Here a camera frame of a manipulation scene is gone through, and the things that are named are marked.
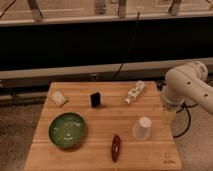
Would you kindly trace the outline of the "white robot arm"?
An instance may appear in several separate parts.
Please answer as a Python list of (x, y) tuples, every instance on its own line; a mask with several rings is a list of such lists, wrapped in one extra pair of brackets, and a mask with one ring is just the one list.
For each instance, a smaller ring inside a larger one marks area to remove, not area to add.
[(206, 83), (208, 69), (200, 61), (176, 66), (165, 74), (166, 85), (160, 92), (163, 106), (163, 123), (169, 125), (177, 108), (188, 98), (213, 114), (213, 87)]

